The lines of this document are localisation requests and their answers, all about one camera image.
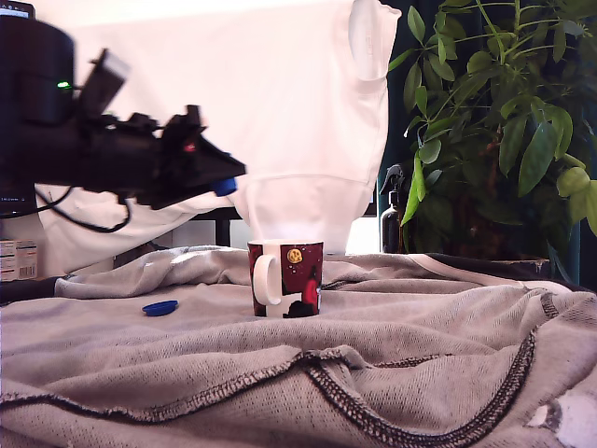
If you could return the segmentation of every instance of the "computer monitor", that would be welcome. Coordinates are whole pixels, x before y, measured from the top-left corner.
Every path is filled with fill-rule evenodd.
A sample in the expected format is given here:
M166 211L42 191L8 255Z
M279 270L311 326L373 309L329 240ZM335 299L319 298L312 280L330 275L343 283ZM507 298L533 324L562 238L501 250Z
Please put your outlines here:
M0 0L0 16L2 15L34 20L35 8L28 3ZM35 207L35 186L33 184L2 186L0 182L0 214L26 212L34 210Z

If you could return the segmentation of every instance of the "black spray bottle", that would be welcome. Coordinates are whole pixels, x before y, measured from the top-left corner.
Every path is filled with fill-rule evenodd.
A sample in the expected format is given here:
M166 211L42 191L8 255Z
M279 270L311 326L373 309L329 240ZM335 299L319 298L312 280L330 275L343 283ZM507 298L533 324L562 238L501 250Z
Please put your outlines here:
M405 173L400 164L388 169L381 194L390 194L390 208L382 214L381 246L384 254L406 254L400 222L404 216L408 193L403 190Z

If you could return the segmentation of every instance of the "mug handle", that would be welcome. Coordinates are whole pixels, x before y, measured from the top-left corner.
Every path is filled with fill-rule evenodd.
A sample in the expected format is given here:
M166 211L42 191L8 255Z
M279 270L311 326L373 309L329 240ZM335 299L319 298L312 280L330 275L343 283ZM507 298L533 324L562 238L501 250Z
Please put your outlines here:
M280 261L272 255L262 255L255 263L253 270L253 290L255 298L264 306L278 305L280 297L281 278Z

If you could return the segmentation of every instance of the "gray fabric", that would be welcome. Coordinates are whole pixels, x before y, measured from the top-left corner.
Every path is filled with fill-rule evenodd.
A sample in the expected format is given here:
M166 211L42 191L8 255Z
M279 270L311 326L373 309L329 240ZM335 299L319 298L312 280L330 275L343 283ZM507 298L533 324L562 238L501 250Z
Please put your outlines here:
M322 313L253 316L245 251L173 249L2 309L2 446L561 446L597 406L596 297L333 257ZM179 301L162 317L141 308Z

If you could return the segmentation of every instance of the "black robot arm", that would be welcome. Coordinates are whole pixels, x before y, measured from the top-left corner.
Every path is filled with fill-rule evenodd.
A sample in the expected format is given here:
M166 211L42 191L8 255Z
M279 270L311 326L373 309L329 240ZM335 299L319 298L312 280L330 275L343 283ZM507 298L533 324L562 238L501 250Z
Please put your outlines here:
M142 114L120 121L104 112L126 81L126 64L104 50L76 89L73 60L62 31L0 16L0 186L110 191L154 209L236 190L244 165L202 136L197 106L165 127Z

